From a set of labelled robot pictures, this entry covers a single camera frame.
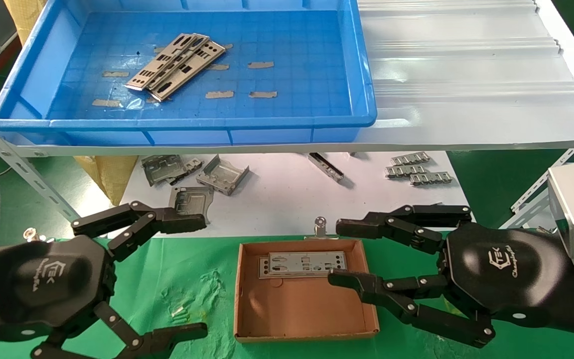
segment metal shelf frame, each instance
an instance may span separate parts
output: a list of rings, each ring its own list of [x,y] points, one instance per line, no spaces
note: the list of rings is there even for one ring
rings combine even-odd
[[[558,166],[574,153],[574,37],[551,0],[359,4],[379,116],[353,143],[37,146],[0,134],[0,157],[72,221],[76,211],[25,157],[570,149]],[[526,201],[545,180],[519,198],[506,227],[540,210],[546,195]]]

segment robotic hand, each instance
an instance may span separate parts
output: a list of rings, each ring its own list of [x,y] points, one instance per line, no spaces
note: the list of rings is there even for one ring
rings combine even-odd
[[[128,228],[107,250],[92,240],[123,227]],[[177,343],[207,336],[207,326],[196,323],[137,334],[109,305],[117,279],[114,262],[125,260],[159,231],[203,228],[202,214],[179,215],[172,208],[132,202],[72,222],[75,238],[70,241],[1,247],[0,341],[48,336],[30,357],[91,359],[61,346],[100,319],[126,345],[117,359],[167,359]]]
[[[442,239],[426,227],[457,228]],[[405,324],[477,348],[495,337],[492,320],[574,332],[574,262],[556,235],[487,229],[472,223],[463,206],[369,212],[362,220],[338,220],[336,233],[384,237],[439,254],[436,275],[387,280],[346,270],[328,275],[330,284],[354,289],[363,303],[385,307]],[[416,302],[440,296],[467,318]]]

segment blue plastic tray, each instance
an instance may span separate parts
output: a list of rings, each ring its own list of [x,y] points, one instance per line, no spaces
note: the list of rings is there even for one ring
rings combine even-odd
[[[232,44],[215,62],[229,70],[201,72],[162,104],[123,86],[180,32]],[[248,68],[257,61],[274,67]],[[37,145],[331,143],[353,141],[376,112],[356,0],[50,0],[0,94],[0,131]]]

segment cardboard box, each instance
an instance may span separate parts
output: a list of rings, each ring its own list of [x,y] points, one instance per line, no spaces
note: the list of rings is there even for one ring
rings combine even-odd
[[[362,242],[350,239],[243,243],[234,299],[234,337],[241,343],[371,338],[380,331],[376,307],[326,277],[258,279],[270,252],[342,250],[347,268],[369,272]]]

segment logo on robot hand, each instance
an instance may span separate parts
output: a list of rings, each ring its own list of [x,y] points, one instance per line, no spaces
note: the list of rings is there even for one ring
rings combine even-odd
[[[517,278],[517,259],[515,258],[515,252],[511,246],[507,245],[506,252],[502,252],[500,248],[492,247],[492,250],[488,251],[488,263],[493,264],[497,269],[503,270],[504,268],[513,264],[512,275]]]
[[[54,261],[44,265],[49,260],[49,258],[44,258],[41,260],[41,263],[39,263],[39,266],[34,273],[34,277],[32,278],[32,291],[36,292],[39,289],[41,279],[47,277],[48,280],[46,280],[46,284],[52,284],[54,283],[55,278],[61,277],[61,275],[63,275],[63,270],[66,268],[66,263]]]

